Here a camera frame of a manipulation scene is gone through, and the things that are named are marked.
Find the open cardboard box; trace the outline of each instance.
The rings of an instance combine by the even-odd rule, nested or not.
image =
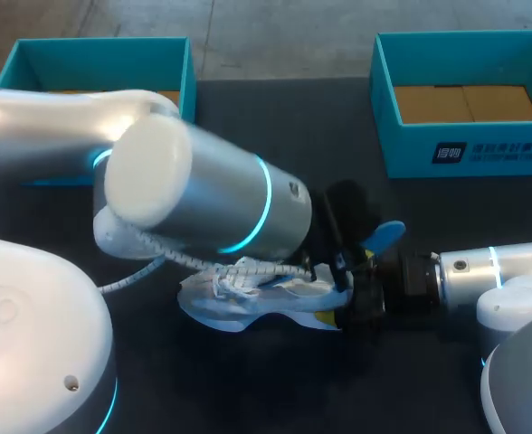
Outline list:
[[[532,175],[532,31],[380,33],[370,91],[390,177]]]

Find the box logo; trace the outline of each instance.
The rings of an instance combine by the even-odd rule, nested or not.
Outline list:
[[[435,148],[435,154],[432,156],[434,165],[448,165],[459,163],[465,153],[466,142],[441,142]]]
[[[532,161],[532,142],[478,143],[472,148],[469,161],[476,163]]]

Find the screw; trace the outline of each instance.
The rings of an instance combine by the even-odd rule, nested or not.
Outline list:
[[[64,383],[65,387],[71,392],[76,392],[79,390],[79,380],[72,375],[67,375],[65,377]]]
[[[289,183],[290,186],[290,192],[293,196],[299,197],[299,185],[296,183]]]
[[[453,267],[455,267],[455,269],[466,269],[467,268],[467,262],[465,262],[464,260],[456,260],[455,263],[453,264]]]

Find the metal cylinder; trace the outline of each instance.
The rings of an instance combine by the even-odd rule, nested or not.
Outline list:
[[[114,147],[111,210],[186,247],[285,259],[306,237],[312,206],[297,178],[176,118],[144,117]]]
[[[486,291],[517,276],[532,276],[532,242],[441,254],[435,265],[440,301],[450,312],[475,309]]]

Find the cable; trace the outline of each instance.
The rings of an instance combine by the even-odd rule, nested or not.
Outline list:
[[[197,269],[202,271],[198,276],[194,276],[190,282],[196,282],[197,280],[204,281],[209,276],[217,276],[223,278],[225,276],[295,276],[302,278],[311,278],[312,275],[309,271],[296,267],[293,265],[281,265],[273,263],[261,263],[261,265],[255,265],[250,267],[241,267],[237,265],[222,265],[215,262],[210,262],[207,260],[201,260],[194,258],[192,256],[186,255],[182,252],[171,249],[167,246],[167,242],[156,235],[151,235],[145,233],[135,226],[128,224],[121,219],[120,222],[124,223],[128,230],[133,231],[136,237],[146,244],[148,247],[153,248],[153,250],[158,253],[160,256],[157,259],[154,259],[151,263],[145,266],[143,269],[137,273],[132,274],[127,278],[123,278],[117,282],[99,287],[101,294],[108,294],[114,292],[129,285],[133,285],[138,280],[141,280],[145,276],[149,275],[155,269],[158,269],[166,259],[175,262],[176,264],[183,265],[189,269]]]
[[[254,265],[250,267],[241,267],[237,265],[222,265],[207,260],[193,258],[185,253],[175,251],[166,245],[163,238],[156,235],[151,235],[140,231],[135,226],[127,224],[128,229],[133,231],[136,237],[144,242],[148,247],[153,248],[160,255],[164,255],[166,259],[188,267],[189,269],[197,269],[203,274],[217,274],[220,277],[225,276],[258,276],[258,275],[291,275],[301,276],[303,278],[310,278],[309,271],[296,267],[293,265],[280,265],[272,263],[263,263],[261,265]]]
[[[151,272],[153,272],[154,270],[158,269],[165,261],[166,258],[164,258],[163,256],[156,258],[149,264],[147,264],[143,269],[136,273],[133,273],[131,276],[123,278],[122,280],[118,280],[117,282],[110,283],[103,287],[99,287],[98,290],[101,292],[101,294],[108,294],[109,292],[114,292],[128,287],[129,285],[133,285],[138,280],[141,280],[145,276],[151,274]]]

